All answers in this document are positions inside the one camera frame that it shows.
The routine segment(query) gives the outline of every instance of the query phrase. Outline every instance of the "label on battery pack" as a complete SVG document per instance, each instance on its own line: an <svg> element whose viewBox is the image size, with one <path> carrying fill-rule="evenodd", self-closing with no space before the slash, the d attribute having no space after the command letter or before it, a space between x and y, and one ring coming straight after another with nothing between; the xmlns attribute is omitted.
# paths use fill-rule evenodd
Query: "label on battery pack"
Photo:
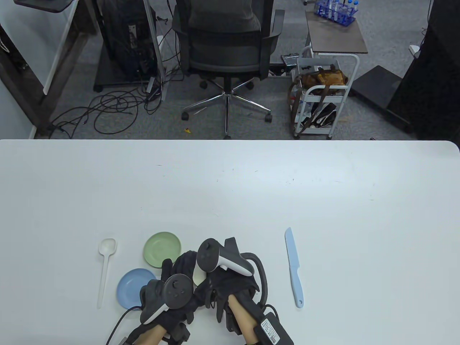
<svg viewBox="0 0 460 345"><path fill-rule="evenodd" d="M260 326L262 327L262 329L264 330L264 333L267 335L268 339L270 339L273 345L276 345L276 343L280 341L280 336L275 331L275 329L271 325L270 321L268 321L268 319L263 320Z"/></svg>

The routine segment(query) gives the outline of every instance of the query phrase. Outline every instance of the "light blue knife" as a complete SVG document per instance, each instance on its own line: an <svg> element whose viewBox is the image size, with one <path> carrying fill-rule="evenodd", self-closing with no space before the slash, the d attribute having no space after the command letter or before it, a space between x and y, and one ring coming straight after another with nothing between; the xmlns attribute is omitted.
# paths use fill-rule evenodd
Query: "light blue knife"
<svg viewBox="0 0 460 345"><path fill-rule="evenodd" d="M299 278L299 256L297 255L297 248L295 247L294 236L292 235L291 228L288 228L284 233L286 240L287 258L289 259L289 271L291 273L292 292L294 293L295 305L297 308L304 306L304 291Z"/></svg>

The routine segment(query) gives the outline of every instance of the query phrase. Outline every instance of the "rolling cart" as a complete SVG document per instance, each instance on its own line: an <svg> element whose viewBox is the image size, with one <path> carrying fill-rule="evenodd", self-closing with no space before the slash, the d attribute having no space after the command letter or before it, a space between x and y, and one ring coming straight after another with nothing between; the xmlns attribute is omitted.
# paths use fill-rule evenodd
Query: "rolling cart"
<svg viewBox="0 0 460 345"><path fill-rule="evenodd" d="M291 71L291 77L293 81L298 75L305 73L305 71L303 71L303 69L305 68L313 68L315 71L318 71L319 67L323 69L330 69L330 65L334 65L337 69L340 69L339 62L335 58L337 56L347 56L347 57L353 57L355 59L353 73L349 77L347 85L343 85L343 86L342 85L340 86L331 85L330 89L337 90L337 94L334 96L326 96L324 98L324 101L320 109L315 111L314 105L315 103L320 103L321 96L315 95L313 94L313 92L316 90L322 90L324 89L325 86L316 85L316 86L309 88L308 90L304 90L304 89L302 90L301 101L299 104L299 108L297 110L297 114L295 115L294 124L293 124L294 139L299 139L300 135L310 134L310 135L326 135L326 139L330 140L332 139L334 129L337 126L337 122L340 118L340 114L342 113L343 106L348 97L348 93L350 92L351 85L353 84L353 81L356 76L356 72L358 71L359 57L356 54L345 54L345 53L317 53L315 54L311 48L311 45L306 46L302 50L300 56L307 56L307 57L300 57L297 59L297 68ZM297 88L294 87L290 97L292 98L292 94L295 94L296 92L297 92ZM330 103L340 104L339 109L337 110L335 119L332 124L327 125L322 128L316 128L316 127L310 128L310 127L305 126L307 122L314 123L314 121L318 118L321 112ZM309 121L312 114L315 116L315 118Z"/></svg>

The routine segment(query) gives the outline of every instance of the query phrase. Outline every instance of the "strap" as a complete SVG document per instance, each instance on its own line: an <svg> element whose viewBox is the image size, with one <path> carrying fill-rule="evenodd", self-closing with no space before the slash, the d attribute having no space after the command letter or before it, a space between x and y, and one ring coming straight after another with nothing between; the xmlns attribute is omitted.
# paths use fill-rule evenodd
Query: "strap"
<svg viewBox="0 0 460 345"><path fill-rule="evenodd" d="M327 83L325 86L324 86L324 89L321 93L321 98L319 100L319 103L318 103L318 106L315 110L315 112L313 114L311 114L310 118L308 119L308 121L304 124L304 127L302 128L302 131L304 130L304 128L308 128L310 127L311 123L313 122L313 120L316 118L316 115L319 111L321 111L321 108L322 108L322 104L324 103L324 99L326 98L327 94L329 93L329 89L330 89L331 85L329 83Z"/></svg>
<svg viewBox="0 0 460 345"><path fill-rule="evenodd" d="M289 87L287 91L287 105L289 107L289 111L291 112L291 124L294 124L295 116L297 114L297 110L299 109L300 97L302 96L302 89L301 88L297 89L292 108L291 108L291 93L292 93L292 89L294 88L294 86L299 85L299 83L300 83L300 76L298 75L297 77L295 77L294 81L292 82L291 86Z"/></svg>

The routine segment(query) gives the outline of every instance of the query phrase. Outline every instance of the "desk leg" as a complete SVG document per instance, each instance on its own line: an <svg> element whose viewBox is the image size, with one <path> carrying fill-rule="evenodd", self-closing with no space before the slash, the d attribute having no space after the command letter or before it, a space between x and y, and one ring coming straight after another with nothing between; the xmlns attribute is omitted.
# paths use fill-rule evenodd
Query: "desk leg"
<svg viewBox="0 0 460 345"><path fill-rule="evenodd" d="M152 17L152 11L150 10L149 0L144 0L145 12L147 13L147 20L149 21L150 35L152 36L153 47L155 48L155 55L157 60L157 67L160 72L161 83L166 81L165 70L163 68L163 61L161 59L160 46L158 45L158 40L156 38L155 24Z"/></svg>

